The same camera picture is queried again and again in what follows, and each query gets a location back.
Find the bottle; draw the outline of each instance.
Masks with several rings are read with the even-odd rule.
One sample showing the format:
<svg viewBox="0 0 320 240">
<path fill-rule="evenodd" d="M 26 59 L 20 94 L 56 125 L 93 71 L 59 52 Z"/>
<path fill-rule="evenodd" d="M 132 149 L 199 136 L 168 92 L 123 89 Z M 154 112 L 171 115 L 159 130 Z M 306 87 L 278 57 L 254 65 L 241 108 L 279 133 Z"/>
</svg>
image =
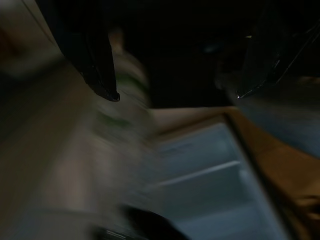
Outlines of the bottle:
<svg viewBox="0 0 320 240">
<path fill-rule="evenodd" d="M 110 102 L 99 96 L 95 99 L 93 187 L 104 227 L 132 235 L 120 206 L 146 209 L 151 202 L 144 189 L 156 171 L 151 138 L 155 126 L 148 110 L 143 66 L 123 49 L 120 30 L 113 31 L 109 39 L 120 101 Z"/>
</svg>

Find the black object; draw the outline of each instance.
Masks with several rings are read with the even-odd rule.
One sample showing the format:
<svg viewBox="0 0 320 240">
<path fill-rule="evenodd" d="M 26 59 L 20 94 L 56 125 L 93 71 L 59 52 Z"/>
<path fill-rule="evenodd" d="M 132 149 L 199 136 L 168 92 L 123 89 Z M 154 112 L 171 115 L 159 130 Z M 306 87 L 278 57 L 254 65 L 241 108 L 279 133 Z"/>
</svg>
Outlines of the black object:
<svg viewBox="0 0 320 240">
<path fill-rule="evenodd" d="M 99 0 L 36 0 L 61 52 L 99 96 L 119 101 L 108 28 Z"/>
<path fill-rule="evenodd" d="M 273 86 L 320 34 L 320 2 L 316 0 L 271 0 L 252 34 L 237 93 L 240 98 Z M 314 61 L 305 57 L 302 62 Z M 302 65 L 294 70 L 309 75 Z"/>
<path fill-rule="evenodd" d="M 149 240 L 188 240 L 169 220 L 154 212 L 125 207 L 124 214 L 137 232 Z"/>
</svg>

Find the plastic bottle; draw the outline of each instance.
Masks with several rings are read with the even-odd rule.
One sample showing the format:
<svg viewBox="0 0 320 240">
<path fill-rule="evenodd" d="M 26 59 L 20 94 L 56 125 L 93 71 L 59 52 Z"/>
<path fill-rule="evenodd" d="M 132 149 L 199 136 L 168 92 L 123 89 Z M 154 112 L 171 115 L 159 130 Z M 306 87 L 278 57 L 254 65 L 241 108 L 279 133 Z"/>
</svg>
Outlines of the plastic bottle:
<svg viewBox="0 0 320 240">
<path fill-rule="evenodd" d="M 114 31 L 109 38 L 120 101 L 96 97 L 92 128 L 94 195 L 104 227 L 132 234 L 119 207 L 148 208 L 150 200 L 144 188 L 156 171 L 150 138 L 155 128 L 148 110 L 143 66 L 123 49 L 121 31 Z"/>
</svg>

